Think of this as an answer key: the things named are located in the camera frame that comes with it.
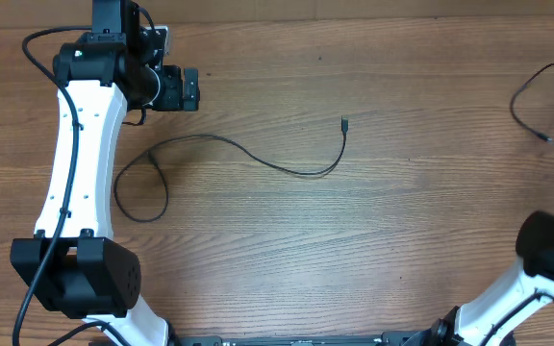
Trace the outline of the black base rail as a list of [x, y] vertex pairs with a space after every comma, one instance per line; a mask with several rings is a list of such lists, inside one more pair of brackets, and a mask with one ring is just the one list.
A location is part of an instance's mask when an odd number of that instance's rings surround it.
[[221, 338], [219, 336], [178, 337], [182, 346], [401, 346], [424, 345], [429, 331], [391, 331], [379, 335], [290, 336]]

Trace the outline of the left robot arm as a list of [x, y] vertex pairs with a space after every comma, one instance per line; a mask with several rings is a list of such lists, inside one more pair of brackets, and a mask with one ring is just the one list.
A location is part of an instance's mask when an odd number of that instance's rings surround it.
[[10, 260], [27, 300], [101, 329], [116, 345], [174, 345], [140, 294], [139, 258], [117, 244], [111, 219], [115, 148], [129, 111], [197, 111], [198, 72], [164, 63], [169, 32], [132, 1], [96, 1], [92, 22], [64, 44], [46, 76], [59, 130], [50, 186], [29, 238]]

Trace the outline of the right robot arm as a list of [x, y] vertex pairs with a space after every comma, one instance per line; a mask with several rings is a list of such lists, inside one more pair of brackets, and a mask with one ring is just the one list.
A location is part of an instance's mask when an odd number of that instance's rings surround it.
[[422, 345], [513, 345], [513, 331], [554, 303], [554, 215], [532, 213], [516, 239], [515, 262], [474, 300], [423, 334]]

